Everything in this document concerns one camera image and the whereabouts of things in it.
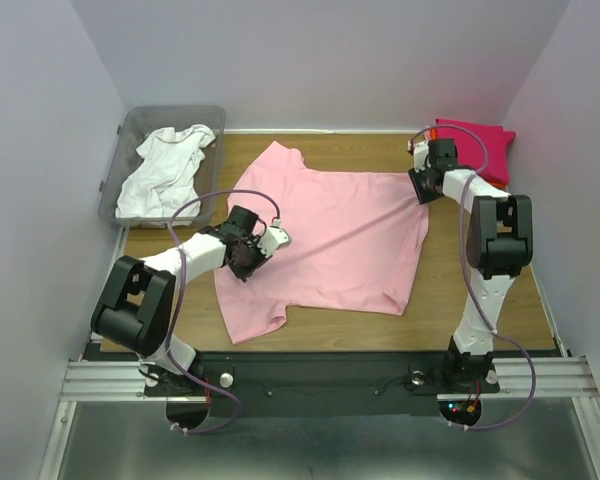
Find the light pink t-shirt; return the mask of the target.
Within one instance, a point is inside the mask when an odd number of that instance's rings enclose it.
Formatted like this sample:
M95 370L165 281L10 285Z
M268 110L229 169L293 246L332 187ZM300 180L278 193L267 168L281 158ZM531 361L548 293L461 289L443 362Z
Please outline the light pink t-shirt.
M229 207L279 214L292 242L246 282L215 272L232 343L281 328L290 306L404 313L429 225L407 174L312 170L272 142L235 189Z

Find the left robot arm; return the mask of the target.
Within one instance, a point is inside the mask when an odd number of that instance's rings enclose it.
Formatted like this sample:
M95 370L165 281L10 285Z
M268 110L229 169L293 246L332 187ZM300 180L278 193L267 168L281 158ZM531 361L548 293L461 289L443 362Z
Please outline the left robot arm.
M160 254L118 258L92 314L91 330L168 372L168 382L179 393L201 386L226 394L202 379L199 352L176 338L175 323L193 279L227 267L245 282L289 244L280 219L256 233L260 222L257 214L236 206L223 223L206 226Z

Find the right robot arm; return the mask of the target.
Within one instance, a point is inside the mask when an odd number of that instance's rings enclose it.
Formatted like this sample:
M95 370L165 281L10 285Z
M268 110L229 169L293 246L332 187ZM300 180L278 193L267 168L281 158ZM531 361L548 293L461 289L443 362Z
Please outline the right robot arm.
M533 257L532 202L460 165L451 139L411 141L408 152L414 158L409 177L419 203L446 197L460 208L460 260L468 296L440 378L444 387L462 390L494 377L497 322L509 289Z

